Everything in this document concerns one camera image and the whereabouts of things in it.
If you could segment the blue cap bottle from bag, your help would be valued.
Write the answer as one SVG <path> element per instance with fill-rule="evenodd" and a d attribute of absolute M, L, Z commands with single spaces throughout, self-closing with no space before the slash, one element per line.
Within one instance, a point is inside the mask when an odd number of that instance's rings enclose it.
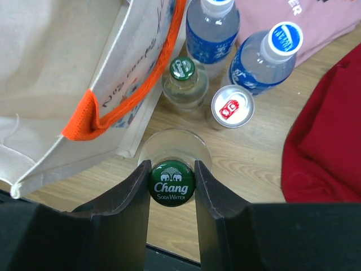
<path fill-rule="evenodd" d="M 239 85 L 260 95 L 285 81 L 303 44 L 301 28 L 284 21 L 249 36 L 238 48 L 222 85 Z"/>

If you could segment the red top can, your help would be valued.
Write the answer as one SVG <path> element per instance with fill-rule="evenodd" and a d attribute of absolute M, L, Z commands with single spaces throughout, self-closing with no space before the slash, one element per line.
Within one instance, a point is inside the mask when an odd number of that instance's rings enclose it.
<path fill-rule="evenodd" d="M 250 121 L 254 109 L 253 96 L 247 89 L 226 85 L 212 97 L 206 120 L 215 130 L 235 129 Z"/>

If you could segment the beige canvas bag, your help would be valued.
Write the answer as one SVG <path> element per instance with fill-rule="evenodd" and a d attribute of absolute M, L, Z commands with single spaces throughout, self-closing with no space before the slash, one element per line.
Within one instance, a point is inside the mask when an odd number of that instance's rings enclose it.
<path fill-rule="evenodd" d="M 186 8 L 1 2 L 1 180 L 13 198 L 135 155 L 183 46 Z"/>

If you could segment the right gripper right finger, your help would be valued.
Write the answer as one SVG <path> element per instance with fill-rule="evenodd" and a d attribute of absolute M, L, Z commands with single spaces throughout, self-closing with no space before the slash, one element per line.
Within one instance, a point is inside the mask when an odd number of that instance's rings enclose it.
<path fill-rule="evenodd" d="M 195 161 L 195 203 L 202 270 L 240 270 L 240 216 L 248 202 Z"/>

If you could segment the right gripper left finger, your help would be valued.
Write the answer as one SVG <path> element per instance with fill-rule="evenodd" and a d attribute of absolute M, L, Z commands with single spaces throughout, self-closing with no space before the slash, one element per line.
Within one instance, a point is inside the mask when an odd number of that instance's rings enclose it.
<path fill-rule="evenodd" d="M 149 160 L 122 182 L 72 211 L 88 218 L 77 270 L 143 270 L 150 208 Z"/>

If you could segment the green cap glass bottle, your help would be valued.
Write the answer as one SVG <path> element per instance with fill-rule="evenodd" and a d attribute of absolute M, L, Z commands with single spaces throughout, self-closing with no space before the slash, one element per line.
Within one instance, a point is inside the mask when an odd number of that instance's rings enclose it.
<path fill-rule="evenodd" d="M 194 200 L 195 161 L 212 170 L 212 156 L 203 139 L 184 129 L 166 129 L 144 143 L 138 162 L 151 162 L 148 190 L 165 207 L 178 207 Z"/>
<path fill-rule="evenodd" d="M 162 74 L 161 85 L 172 109 L 191 112 L 203 104 L 209 89 L 209 77 L 200 62 L 178 56 Z"/>

